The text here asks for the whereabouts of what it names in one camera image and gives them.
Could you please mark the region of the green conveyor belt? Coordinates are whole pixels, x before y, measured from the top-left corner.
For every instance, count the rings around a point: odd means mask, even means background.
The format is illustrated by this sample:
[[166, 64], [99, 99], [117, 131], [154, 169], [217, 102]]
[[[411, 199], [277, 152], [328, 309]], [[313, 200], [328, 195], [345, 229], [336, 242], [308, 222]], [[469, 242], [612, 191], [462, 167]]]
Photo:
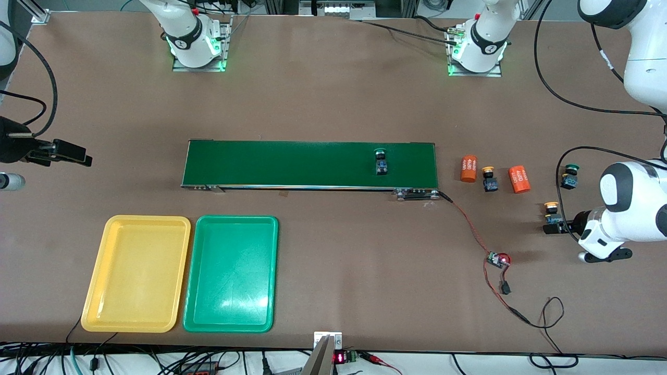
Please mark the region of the green conveyor belt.
[[[374, 150], [388, 173], [376, 175]], [[433, 143], [190, 140], [181, 187], [210, 190], [390, 192], [400, 201], [440, 199]]]

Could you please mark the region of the aluminium frame profile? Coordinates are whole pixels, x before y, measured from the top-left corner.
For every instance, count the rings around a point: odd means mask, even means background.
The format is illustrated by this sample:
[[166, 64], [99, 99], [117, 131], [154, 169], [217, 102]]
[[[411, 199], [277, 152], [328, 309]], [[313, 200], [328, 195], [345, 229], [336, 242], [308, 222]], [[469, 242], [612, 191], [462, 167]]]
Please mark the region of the aluminium frame profile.
[[50, 18], [50, 10], [42, 7], [36, 0], [22, 0], [24, 8], [32, 15], [31, 23], [46, 24]]

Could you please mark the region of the aluminium frame with light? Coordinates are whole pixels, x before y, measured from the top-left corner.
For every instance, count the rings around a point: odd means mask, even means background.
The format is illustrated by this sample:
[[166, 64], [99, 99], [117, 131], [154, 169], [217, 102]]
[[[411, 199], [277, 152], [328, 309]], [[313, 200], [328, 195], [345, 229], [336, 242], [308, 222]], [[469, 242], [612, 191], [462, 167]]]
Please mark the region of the aluminium frame with light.
[[352, 20], [411, 18], [420, 0], [257, 0], [269, 15], [339, 17]]

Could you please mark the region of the green plastic tray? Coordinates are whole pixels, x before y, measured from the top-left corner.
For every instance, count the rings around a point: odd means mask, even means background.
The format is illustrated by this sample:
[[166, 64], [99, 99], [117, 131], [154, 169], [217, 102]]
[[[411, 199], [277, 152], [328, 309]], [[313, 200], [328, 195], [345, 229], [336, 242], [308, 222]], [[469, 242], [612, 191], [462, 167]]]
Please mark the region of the green plastic tray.
[[183, 311], [187, 332], [264, 334], [274, 322], [279, 221], [205, 215], [195, 226]]

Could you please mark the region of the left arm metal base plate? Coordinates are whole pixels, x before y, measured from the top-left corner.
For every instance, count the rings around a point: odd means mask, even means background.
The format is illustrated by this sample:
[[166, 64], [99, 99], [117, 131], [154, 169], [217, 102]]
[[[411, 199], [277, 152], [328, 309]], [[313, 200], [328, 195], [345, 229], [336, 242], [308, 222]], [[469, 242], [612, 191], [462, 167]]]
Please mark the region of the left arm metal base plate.
[[453, 41], [447, 47], [447, 64], [449, 76], [479, 76], [500, 78], [502, 69], [500, 61], [507, 48], [507, 40], [490, 42], [480, 39], [476, 43], [471, 34], [472, 27], [457, 24], [444, 33], [446, 41]]

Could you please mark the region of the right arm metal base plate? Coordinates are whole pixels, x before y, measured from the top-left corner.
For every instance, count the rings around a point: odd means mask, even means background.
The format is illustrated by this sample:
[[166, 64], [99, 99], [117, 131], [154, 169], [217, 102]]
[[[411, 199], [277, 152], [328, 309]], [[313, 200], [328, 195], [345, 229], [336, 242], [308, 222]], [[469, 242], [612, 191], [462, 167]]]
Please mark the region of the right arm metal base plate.
[[204, 14], [198, 15], [197, 21], [189, 35], [165, 35], [174, 56], [173, 71], [226, 71], [231, 24]]

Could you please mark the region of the red clip lead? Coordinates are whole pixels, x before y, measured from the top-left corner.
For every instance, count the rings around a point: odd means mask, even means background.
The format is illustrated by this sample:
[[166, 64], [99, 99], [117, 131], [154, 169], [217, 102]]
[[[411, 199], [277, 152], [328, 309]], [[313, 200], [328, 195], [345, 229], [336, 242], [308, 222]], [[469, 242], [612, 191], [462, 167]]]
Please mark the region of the red clip lead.
[[370, 354], [369, 352], [365, 352], [365, 351], [356, 351], [356, 352], [357, 352], [357, 355], [362, 360], [369, 361], [369, 363], [371, 363], [372, 365], [377, 365], [377, 366], [389, 368], [391, 370], [396, 371], [398, 373], [398, 375], [403, 375], [403, 373], [400, 370], [398, 370], [398, 368], [396, 368], [392, 365], [389, 365], [388, 363], [386, 363], [386, 361], [382, 360], [381, 358], [377, 357], [374, 354]]

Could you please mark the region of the yellow plastic tray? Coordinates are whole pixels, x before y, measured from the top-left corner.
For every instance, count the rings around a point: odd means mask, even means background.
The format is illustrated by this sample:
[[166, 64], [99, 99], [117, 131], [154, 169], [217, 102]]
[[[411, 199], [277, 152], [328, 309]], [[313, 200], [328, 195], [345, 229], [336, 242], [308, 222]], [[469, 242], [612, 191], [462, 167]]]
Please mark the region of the yellow plastic tray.
[[190, 234], [186, 217], [110, 218], [98, 247], [82, 328], [134, 334], [171, 330], [177, 320]]

